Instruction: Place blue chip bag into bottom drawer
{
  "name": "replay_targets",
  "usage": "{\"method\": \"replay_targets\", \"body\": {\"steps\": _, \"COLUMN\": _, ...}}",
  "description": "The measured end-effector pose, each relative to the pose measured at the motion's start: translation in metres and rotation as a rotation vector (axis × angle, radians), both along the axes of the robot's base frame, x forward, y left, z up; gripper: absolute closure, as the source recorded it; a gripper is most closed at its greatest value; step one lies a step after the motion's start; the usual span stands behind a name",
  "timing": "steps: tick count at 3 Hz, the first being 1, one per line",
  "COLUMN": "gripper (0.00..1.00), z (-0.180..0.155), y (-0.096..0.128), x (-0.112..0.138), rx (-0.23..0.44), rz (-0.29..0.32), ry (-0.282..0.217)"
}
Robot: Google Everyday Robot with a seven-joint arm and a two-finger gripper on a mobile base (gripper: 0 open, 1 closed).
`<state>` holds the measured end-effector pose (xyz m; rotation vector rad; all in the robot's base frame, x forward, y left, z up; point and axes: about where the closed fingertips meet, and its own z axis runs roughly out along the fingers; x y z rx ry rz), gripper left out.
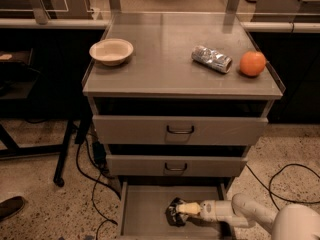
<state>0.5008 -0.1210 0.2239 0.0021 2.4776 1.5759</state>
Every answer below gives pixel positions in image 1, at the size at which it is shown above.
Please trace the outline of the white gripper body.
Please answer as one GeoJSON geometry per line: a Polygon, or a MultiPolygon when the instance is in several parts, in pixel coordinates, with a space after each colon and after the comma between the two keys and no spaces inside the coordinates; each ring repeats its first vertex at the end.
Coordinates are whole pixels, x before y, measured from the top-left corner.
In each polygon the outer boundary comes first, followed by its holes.
{"type": "Polygon", "coordinates": [[[205,200],[200,204],[200,216],[204,221],[214,222],[217,220],[216,215],[216,201],[205,200]]]}

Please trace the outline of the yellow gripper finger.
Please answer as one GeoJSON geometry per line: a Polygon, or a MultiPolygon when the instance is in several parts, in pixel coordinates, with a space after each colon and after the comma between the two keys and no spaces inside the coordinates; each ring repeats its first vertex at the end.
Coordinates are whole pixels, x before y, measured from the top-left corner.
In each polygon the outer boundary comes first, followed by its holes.
{"type": "Polygon", "coordinates": [[[177,205],[176,211],[183,214],[197,215],[201,212],[201,207],[196,202],[182,203],[177,205]]]}

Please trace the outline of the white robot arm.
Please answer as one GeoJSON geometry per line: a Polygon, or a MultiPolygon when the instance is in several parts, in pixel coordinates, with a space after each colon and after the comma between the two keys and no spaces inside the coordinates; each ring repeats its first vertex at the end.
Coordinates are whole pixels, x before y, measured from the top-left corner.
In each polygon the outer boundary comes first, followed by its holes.
{"type": "Polygon", "coordinates": [[[273,212],[241,193],[227,201],[197,203],[176,199],[170,214],[177,224],[184,224],[189,217],[226,222],[239,228],[250,228],[258,223],[271,235],[271,240],[320,240],[320,215],[311,208],[290,204],[273,212]]]}

